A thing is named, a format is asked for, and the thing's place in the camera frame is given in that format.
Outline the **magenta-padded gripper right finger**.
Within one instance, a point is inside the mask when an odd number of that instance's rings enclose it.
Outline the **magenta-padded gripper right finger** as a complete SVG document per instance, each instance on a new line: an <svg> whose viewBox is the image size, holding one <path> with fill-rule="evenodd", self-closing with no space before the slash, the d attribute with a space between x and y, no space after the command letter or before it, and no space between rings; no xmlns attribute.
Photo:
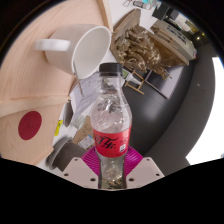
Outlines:
<svg viewBox="0 0 224 224"><path fill-rule="evenodd" d="M124 175L127 189L140 188L164 177L151 157L141 156L132 147L125 157Z"/></svg>

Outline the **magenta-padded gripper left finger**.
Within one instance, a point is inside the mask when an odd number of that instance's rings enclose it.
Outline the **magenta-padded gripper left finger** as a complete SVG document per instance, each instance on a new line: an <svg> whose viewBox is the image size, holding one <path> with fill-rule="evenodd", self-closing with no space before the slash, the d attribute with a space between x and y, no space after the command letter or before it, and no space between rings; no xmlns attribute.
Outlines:
<svg viewBox="0 0 224 224"><path fill-rule="evenodd" d="M65 170L64 177L81 187L97 189L100 162L95 148L89 149L81 158L74 157Z"/></svg>

